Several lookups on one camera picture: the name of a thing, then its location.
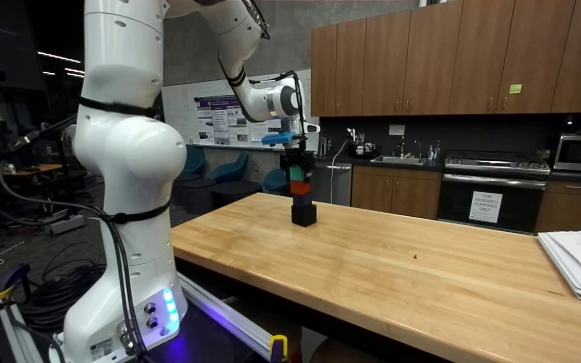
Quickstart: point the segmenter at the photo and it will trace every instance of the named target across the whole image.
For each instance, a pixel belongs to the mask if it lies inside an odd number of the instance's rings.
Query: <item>oven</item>
[[[438,218],[534,231],[547,181],[444,173]]]
[[[514,154],[449,157],[438,218],[512,231],[534,231],[551,168]]]

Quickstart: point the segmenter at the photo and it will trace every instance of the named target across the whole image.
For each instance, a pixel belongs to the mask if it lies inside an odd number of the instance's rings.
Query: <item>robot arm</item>
[[[271,38],[264,16],[254,0],[178,0],[169,18],[199,11],[212,27],[221,66],[251,120],[291,116],[291,133],[302,133],[302,84],[294,73],[271,81],[252,81],[245,63],[254,53],[261,38]]]

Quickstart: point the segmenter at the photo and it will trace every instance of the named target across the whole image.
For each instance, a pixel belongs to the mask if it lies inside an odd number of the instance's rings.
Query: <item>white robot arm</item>
[[[254,0],[175,0],[169,18],[198,11],[208,22],[221,48],[221,66],[251,120],[302,116],[302,89],[292,73],[271,81],[251,81],[245,63],[271,38]]]
[[[188,310],[175,281],[168,209],[186,143],[174,127],[149,116],[163,83],[168,9],[208,20],[221,64],[251,120],[302,122],[292,73],[267,83],[247,79],[245,63],[267,35],[252,0],[172,0],[172,7],[166,0],[87,0],[87,75],[72,147],[89,171],[104,174],[104,209],[117,215],[117,228],[104,225],[108,269],[66,313],[55,360],[128,360],[174,339]]]

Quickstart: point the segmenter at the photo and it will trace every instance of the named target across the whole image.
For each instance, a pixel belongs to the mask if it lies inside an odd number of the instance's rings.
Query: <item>butcher block countertop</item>
[[[581,301],[534,235],[254,194],[174,228],[178,257],[453,360],[581,363]]]

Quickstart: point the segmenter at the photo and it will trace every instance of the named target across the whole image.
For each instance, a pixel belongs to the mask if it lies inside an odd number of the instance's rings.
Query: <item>lower cabinet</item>
[[[536,229],[581,229],[581,184],[547,184]]]
[[[354,167],[352,206],[419,218],[438,215],[440,173],[392,167]]]

